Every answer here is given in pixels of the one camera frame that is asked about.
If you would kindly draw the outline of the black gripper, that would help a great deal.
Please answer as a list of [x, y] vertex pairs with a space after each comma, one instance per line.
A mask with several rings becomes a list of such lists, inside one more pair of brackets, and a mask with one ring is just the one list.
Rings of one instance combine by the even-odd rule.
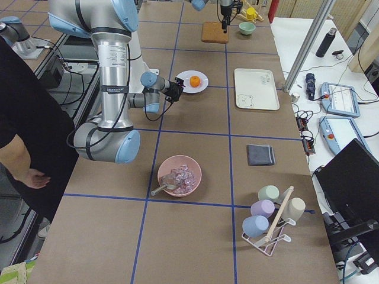
[[237, 9], [236, 4], [220, 4], [220, 12], [223, 17], [221, 20], [221, 26], [223, 30], [226, 30], [227, 26], [230, 25], [232, 21], [232, 11], [234, 9]]
[[179, 77], [175, 77], [173, 82], [167, 80], [164, 87], [165, 99], [170, 103], [179, 101], [184, 88], [184, 80]]

